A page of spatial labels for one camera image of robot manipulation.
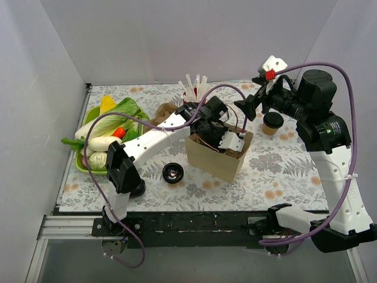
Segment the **brown paper coffee cup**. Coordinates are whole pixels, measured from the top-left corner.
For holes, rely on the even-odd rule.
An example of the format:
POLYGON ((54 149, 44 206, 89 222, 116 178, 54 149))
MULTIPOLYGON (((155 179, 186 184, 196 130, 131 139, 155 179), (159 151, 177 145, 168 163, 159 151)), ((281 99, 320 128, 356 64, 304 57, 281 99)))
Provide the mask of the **brown paper coffee cup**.
POLYGON ((277 112, 269 112, 263 117, 262 132, 268 136, 274 135, 283 126, 284 119, 277 112))

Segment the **red cup holder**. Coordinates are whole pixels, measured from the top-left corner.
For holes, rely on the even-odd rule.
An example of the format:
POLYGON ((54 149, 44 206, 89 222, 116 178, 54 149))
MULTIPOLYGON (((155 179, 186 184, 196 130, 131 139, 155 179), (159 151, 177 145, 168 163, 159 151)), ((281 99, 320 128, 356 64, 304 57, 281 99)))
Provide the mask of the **red cup holder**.
POLYGON ((183 95, 181 97, 183 99, 183 104, 187 104, 189 102, 193 102, 193 103, 199 103, 200 102, 197 97, 193 100, 191 97, 188 97, 186 95, 186 93, 183 93, 183 95))

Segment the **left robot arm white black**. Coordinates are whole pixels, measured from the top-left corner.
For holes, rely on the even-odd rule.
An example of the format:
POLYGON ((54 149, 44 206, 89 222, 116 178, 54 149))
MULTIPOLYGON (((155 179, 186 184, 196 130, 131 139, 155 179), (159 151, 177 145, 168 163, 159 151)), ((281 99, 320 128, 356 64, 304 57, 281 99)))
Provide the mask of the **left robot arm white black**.
POLYGON ((153 128, 123 144, 115 141, 109 145, 106 164, 109 204, 103 207, 102 218, 111 235, 124 232, 129 199, 145 193, 145 181, 138 169, 172 143, 192 134, 217 149, 227 131, 220 118, 227 112, 227 106, 216 96, 201 106, 190 102, 174 110, 158 125, 165 129, 182 126, 181 129, 160 131, 153 128))

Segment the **spare black cup lid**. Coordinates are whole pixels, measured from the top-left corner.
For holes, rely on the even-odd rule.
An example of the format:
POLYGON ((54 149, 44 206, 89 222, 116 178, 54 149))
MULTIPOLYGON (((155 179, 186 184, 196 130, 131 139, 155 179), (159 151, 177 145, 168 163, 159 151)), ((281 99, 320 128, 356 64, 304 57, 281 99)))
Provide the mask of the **spare black cup lid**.
POLYGON ((184 169, 178 163, 168 163, 163 167, 163 179, 169 184, 176 184, 184 177, 184 169))

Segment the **black plastic cup lid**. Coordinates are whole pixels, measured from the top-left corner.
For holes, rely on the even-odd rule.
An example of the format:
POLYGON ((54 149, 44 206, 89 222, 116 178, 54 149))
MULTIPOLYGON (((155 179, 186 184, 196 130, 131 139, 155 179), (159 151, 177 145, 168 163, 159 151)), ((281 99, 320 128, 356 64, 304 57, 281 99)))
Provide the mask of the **black plastic cup lid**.
POLYGON ((272 129, 278 129, 283 126, 284 119, 281 114, 277 112, 268 112, 263 117, 263 124, 272 129))

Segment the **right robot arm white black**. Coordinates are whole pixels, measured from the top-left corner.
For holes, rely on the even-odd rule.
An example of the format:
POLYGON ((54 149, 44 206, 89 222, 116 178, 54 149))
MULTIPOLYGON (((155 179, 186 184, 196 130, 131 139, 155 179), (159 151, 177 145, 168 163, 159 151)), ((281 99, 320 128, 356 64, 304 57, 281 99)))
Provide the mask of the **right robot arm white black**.
POLYGON ((354 172, 356 131, 349 130, 344 119, 331 111, 337 90, 332 76, 322 70, 307 70, 294 90, 285 89, 283 79, 273 71, 254 78, 260 85, 258 92, 235 105, 249 120, 256 118, 258 107, 264 114, 282 113, 296 120, 297 134, 317 168, 329 215, 310 213, 288 203, 272 206, 267 211, 266 230, 280 234, 288 228, 298 236, 266 239, 261 244, 286 246, 310 238, 318 250, 329 253, 375 241, 376 225, 365 209, 354 172))

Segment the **orange carrot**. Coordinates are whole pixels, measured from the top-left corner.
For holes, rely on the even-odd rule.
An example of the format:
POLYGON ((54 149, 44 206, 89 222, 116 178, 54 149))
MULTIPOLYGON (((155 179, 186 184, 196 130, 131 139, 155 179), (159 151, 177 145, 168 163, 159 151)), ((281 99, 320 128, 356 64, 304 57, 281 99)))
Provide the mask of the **orange carrot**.
POLYGON ((117 137, 119 139, 123 139, 123 137, 126 135, 127 131, 123 127, 119 127, 114 133, 113 136, 117 137))

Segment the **green plastic basket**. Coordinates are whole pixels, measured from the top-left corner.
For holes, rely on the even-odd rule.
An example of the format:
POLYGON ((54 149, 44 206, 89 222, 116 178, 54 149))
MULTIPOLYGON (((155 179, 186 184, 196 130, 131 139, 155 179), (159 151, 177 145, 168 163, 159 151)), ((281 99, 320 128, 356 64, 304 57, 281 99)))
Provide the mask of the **green plastic basket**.
MULTIPOLYGON (((87 123, 89 123, 93 119, 97 119, 99 116, 100 116, 100 107, 96 107, 96 108, 90 110, 88 112, 86 118, 84 119, 84 125, 86 125, 87 123)), ((133 126, 129 130, 127 130, 127 133, 123 137, 123 139, 121 139, 121 142, 127 142, 127 141, 130 141, 132 139, 135 139, 135 138, 139 137, 141 134, 143 134, 143 131, 144 131, 144 125, 143 124, 138 124, 137 133, 135 131, 135 126, 133 126)), ((82 150, 79 150, 79 151, 76 151, 76 152, 77 152, 77 168, 79 170, 87 173, 89 170, 91 170, 89 168, 89 165, 88 165, 88 158, 95 151, 89 149, 89 147, 87 146, 86 150, 84 150, 84 148, 83 148, 82 150)), ((99 174, 99 175, 106 174, 106 171, 103 171, 103 172, 94 171, 94 170, 91 170, 91 171, 94 174, 99 174)))

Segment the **aluminium frame rail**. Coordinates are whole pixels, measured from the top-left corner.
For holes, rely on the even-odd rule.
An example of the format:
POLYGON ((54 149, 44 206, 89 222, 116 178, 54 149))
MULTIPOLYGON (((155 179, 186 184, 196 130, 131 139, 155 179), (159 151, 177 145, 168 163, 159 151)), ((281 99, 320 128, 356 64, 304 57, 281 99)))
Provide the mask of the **aluminium frame rail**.
POLYGON ((28 282, 368 282, 358 251, 323 254, 305 242, 281 258, 241 247, 148 248, 130 269, 107 258, 113 238, 91 235, 93 216, 47 216, 28 282))

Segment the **green cabbage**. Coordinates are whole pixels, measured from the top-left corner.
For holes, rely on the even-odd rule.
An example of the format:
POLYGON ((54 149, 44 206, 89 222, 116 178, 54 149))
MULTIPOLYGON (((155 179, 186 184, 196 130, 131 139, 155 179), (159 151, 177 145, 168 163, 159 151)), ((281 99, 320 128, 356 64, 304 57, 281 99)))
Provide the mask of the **green cabbage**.
POLYGON ((106 152, 94 152, 88 158, 88 165, 91 170, 103 172, 106 171, 107 153, 106 152))

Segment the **brown paper bag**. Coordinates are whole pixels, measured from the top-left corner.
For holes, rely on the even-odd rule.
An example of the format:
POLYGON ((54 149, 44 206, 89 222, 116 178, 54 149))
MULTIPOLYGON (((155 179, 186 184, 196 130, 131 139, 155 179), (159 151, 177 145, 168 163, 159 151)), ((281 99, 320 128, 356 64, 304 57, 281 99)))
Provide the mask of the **brown paper bag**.
POLYGON ((244 158, 253 139, 253 133, 243 131, 237 126, 231 126, 221 121, 221 118, 224 115, 228 115, 228 113, 229 109, 224 103, 211 103, 208 101, 200 107, 197 120, 209 120, 213 123, 223 122, 230 129, 229 131, 237 133, 244 140, 244 147, 241 152, 234 152, 232 150, 216 152, 199 143, 196 134, 186 137, 185 144, 188 163, 190 165, 231 183, 235 180, 235 177, 243 166, 244 158))

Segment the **floral table mat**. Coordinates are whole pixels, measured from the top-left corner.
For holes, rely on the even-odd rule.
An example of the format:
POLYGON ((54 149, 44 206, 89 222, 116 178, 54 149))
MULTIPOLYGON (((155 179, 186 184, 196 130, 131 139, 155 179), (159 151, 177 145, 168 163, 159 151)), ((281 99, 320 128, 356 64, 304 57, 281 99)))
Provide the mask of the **floral table mat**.
MULTIPOLYGON (((131 97, 149 118, 163 103, 181 102, 178 84, 93 86, 86 114, 109 95, 116 103, 131 97)), ((233 183, 227 183, 188 164, 184 140, 167 147, 141 169, 146 192, 130 200, 128 211, 236 211, 267 210, 290 203, 304 210, 327 210, 318 172, 296 133, 296 122, 283 115, 284 124, 273 136, 262 132, 263 114, 256 110, 247 130, 254 134, 244 163, 233 183), (170 162, 184 168, 183 180, 170 185, 162 169, 170 162)), ((105 202, 88 173, 80 171, 73 157, 59 203, 61 213, 100 212, 105 202)))

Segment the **purple eggplant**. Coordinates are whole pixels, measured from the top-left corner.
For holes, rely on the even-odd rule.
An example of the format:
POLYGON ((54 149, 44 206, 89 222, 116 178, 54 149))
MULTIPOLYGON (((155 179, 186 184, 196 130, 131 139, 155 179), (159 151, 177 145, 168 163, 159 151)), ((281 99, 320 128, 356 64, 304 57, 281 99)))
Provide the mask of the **purple eggplant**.
POLYGON ((130 193, 130 199, 138 198, 142 196, 145 193, 146 186, 145 186, 145 181, 144 179, 141 179, 140 184, 131 191, 130 193))

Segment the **green leafy vegetables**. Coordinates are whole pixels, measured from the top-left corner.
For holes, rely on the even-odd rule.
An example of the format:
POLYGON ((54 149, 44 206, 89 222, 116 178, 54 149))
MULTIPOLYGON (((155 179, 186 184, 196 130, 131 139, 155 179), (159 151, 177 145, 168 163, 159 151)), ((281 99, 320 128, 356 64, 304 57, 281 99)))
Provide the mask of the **green leafy vegetables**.
MULTIPOLYGON (((107 113, 122 113, 130 117, 135 117, 141 121, 148 121, 149 116, 144 112, 144 110, 137 105, 137 103, 130 97, 126 97, 120 103, 118 103, 113 109, 105 112, 107 113)), ((61 142, 63 144, 69 145, 71 150, 79 151, 84 148, 84 142, 95 119, 91 120, 86 125, 82 126, 75 133, 75 139, 70 140, 68 138, 63 138, 61 142)), ((112 114, 101 118, 99 122, 93 127, 89 140, 95 137, 111 136, 119 127, 122 127, 125 131, 129 130, 135 126, 135 131, 137 133, 138 123, 128 117, 124 117, 118 114, 112 114)))

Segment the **white radish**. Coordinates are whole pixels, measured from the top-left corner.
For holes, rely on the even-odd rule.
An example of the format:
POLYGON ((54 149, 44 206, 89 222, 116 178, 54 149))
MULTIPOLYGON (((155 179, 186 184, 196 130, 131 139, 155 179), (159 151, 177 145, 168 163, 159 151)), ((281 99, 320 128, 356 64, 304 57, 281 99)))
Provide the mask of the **white radish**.
POLYGON ((113 142, 121 144, 121 139, 115 136, 95 137, 89 140, 88 147, 95 152, 107 152, 113 142))

